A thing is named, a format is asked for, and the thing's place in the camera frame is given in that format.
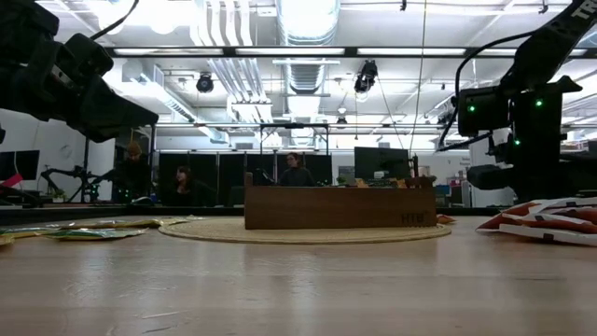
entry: wooden box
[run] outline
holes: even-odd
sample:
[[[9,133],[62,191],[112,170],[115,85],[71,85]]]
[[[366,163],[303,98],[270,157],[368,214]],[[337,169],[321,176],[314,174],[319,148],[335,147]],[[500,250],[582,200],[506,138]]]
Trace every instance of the wooden box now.
[[[437,224],[433,188],[287,188],[245,181],[248,230],[432,227]]]

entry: dark hair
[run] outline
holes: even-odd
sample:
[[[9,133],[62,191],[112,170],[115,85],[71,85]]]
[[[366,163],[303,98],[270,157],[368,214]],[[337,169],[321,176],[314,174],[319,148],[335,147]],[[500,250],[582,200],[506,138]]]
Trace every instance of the dark hair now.
[[[190,171],[190,168],[188,166],[180,166],[178,167],[178,169],[176,169],[177,173],[185,173],[185,175],[187,176],[187,184],[185,186],[185,188],[189,189],[191,188],[191,183],[189,183],[190,181],[193,180],[193,174]]]
[[[290,152],[290,153],[286,154],[286,157],[289,157],[289,156],[295,158],[295,160],[297,161],[298,167],[302,167],[302,158],[300,157],[300,155],[298,153]]]

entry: man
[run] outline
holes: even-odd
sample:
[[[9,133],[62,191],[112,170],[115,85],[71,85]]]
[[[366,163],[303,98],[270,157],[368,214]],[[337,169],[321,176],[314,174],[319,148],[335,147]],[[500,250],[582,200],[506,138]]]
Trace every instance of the man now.
[[[143,152],[137,142],[129,143],[127,153],[129,157],[117,168],[117,174],[131,191],[132,197],[146,196],[149,191],[151,168],[146,160],[142,160]]]
[[[288,153],[286,156],[288,169],[280,177],[280,185],[285,187],[315,187],[311,172],[302,167],[300,155]]]

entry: black curtain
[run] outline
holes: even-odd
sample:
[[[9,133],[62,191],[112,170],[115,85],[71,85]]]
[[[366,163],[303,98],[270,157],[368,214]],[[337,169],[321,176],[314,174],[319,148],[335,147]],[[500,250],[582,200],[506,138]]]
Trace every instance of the black curtain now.
[[[253,173],[253,182],[256,185],[263,185],[262,176],[258,174],[257,169],[263,169],[268,176],[273,179],[273,155],[272,154],[251,154],[247,156],[246,171]]]
[[[305,156],[305,168],[309,169],[315,185],[332,184],[332,157],[330,155],[308,154]]]
[[[280,180],[280,177],[282,177],[284,171],[288,169],[288,164],[286,163],[286,156],[287,154],[278,154],[276,156],[276,160],[278,161],[278,181]]]
[[[188,166],[196,180],[201,181],[213,190],[217,190],[217,166],[215,154],[190,154]]]
[[[218,202],[228,205],[232,188],[240,190],[244,186],[244,154],[220,155],[220,188]]]

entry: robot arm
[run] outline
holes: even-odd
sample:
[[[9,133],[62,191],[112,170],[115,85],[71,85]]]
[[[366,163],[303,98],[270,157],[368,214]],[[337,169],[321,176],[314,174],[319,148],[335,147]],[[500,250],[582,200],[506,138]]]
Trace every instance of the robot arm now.
[[[2,0],[0,13],[0,108],[63,120],[96,143],[158,122],[102,80],[113,62],[91,38],[54,41],[59,20],[34,0]]]
[[[596,21],[597,0],[573,0],[519,46],[500,82],[501,90],[520,92],[546,84]]]
[[[575,178],[579,172],[595,175],[595,166],[561,162],[560,155],[562,95],[582,88],[568,76],[548,82],[596,20],[597,0],[573,0],[544,26],[524,34],[529,38],[517,49],[514,63],[498,86],[457,92],[458,131],[475,137],[467,144],[487,138],[495,130],[511,131],[505,144],[498,148],[490,142],[489,148],[496,161],[511,168],[472,167],[467,177],[473,186],[512,187],[520,201],[529,201],[574,196],[592,184],[588,178],[576,183]],[[478,136],[481,131],[489,133]],[[554,188],[554,181],[561,188]]]

